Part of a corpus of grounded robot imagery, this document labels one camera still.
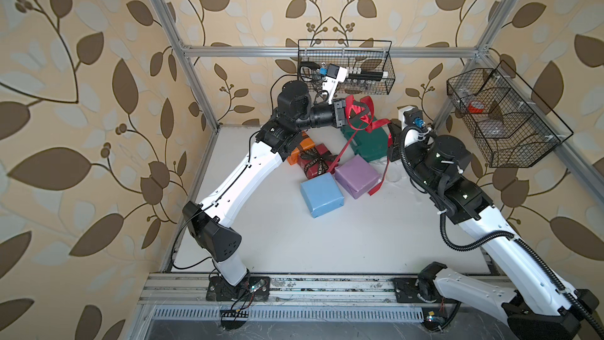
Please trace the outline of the red ribbon bow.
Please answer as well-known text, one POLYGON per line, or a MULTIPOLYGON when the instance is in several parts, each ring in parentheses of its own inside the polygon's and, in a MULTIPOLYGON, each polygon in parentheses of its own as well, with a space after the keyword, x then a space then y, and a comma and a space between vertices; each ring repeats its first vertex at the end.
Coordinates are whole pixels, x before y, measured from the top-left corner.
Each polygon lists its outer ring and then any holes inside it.
POLYGON ((344 152, 358 132, 367 132, 371 134, 376 129, 391 123, 391 121, 387 119, 374 120, 374 102, 370 96, 365 96, 360 100, 355 100, 353 95, 346 97, 344 100, 344 119, 347 126, 354 130, 354 133, 341 149, 338 156, 334 159, 334 162, 328 170, 329 173, 335 171, 335 164, 340 161, 344 152))

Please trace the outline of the purple gift box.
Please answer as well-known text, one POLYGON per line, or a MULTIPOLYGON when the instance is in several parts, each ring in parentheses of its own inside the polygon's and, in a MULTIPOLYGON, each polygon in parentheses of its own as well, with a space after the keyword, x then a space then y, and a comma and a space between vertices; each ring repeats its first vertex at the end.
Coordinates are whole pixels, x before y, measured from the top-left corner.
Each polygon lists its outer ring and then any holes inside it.
POLYGON ((335 168, 334 178, 354 199, 358 199, 378 184, 380 175, 360 155, 355 155, 335 168))

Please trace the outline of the blue gift box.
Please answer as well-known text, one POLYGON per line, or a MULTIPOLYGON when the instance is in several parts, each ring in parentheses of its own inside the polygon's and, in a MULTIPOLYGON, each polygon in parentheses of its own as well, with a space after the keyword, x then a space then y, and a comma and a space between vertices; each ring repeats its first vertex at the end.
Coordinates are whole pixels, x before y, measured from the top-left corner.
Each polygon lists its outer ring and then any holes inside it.
POLYGON ((313 218, 321 217, 344 205, 344 195, 330 173, 303 182, 300 185, 300 193, 313 218))

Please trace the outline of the white ribbon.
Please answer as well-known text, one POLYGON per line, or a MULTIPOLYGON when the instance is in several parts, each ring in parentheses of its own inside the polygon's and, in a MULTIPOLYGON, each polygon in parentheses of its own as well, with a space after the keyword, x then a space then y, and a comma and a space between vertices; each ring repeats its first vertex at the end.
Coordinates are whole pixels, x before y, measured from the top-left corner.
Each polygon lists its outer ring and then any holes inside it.
POLYGON ((420 195, 422 190, 414 185, 400 161, 390 162, 386 166, 386 159, 382 158, 370 163, 378 172, 379 182, 382 184, 379 190, 373 194, 376 198, 385 198, 394 195, 420 195))

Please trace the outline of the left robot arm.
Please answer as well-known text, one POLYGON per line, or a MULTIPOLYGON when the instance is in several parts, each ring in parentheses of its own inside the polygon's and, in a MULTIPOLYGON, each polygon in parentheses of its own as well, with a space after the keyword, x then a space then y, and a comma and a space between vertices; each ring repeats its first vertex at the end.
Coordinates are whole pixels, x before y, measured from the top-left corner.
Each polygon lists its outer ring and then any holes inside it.
POLYGON ((344 125, 345 100, 333 97, 338 84, 325 78, 320 95, 327 99, 314 103, 304 81, 286 83, 270 119, 248 141, 248 154, 241 163, 209 196, 185 204, 186 229, 209 252, 228 285, 240 286, 249 278, 249 270, 238 255, 242 236, 231 228, 234 220, 263 180, 297 149, 303 131, 344 125))

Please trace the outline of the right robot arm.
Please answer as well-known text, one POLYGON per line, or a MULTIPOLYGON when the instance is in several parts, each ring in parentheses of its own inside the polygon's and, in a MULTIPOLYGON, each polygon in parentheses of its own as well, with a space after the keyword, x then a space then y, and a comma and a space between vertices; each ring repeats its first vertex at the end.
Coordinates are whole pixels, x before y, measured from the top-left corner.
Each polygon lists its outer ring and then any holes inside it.
POLYGON ((453 300, 506 324, 519 339, 572 339, 582 324, 599 337, 599 300, 566 282, 504 219, 492 199, 463 175, 470 154, 451 135, 435 135, 420 119, 389 126, 389 160, 400 161, 414 187, 437 208, 439 232, 458 252, 483 249, 513 283, 498 287, 434 261, 415 289, 427 303, 453 300))

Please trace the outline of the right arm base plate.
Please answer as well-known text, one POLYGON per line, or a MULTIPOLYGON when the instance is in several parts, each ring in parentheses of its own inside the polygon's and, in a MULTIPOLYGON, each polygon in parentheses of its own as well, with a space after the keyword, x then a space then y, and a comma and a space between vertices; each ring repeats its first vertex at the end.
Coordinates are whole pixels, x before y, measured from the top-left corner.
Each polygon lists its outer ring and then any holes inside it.
POLYGON ((441 296, 435 286, 417 277, 398 277, 392 280, 397 303, 405 304, 455 304, 456 300, 441 296))

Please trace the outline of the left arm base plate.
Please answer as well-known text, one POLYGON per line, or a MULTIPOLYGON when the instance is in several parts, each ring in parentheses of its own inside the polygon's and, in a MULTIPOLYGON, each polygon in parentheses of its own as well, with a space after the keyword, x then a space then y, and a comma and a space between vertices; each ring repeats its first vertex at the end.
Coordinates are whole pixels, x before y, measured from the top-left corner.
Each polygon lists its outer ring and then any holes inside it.
POLYGON ((271 278, 268 276, 247 275, 236 286, 231 286, 220 275, 209 279, 206 293, 208 302, 235 302, 238 299, 251 298, 255 302, 266 302, 271 289, 271 278))

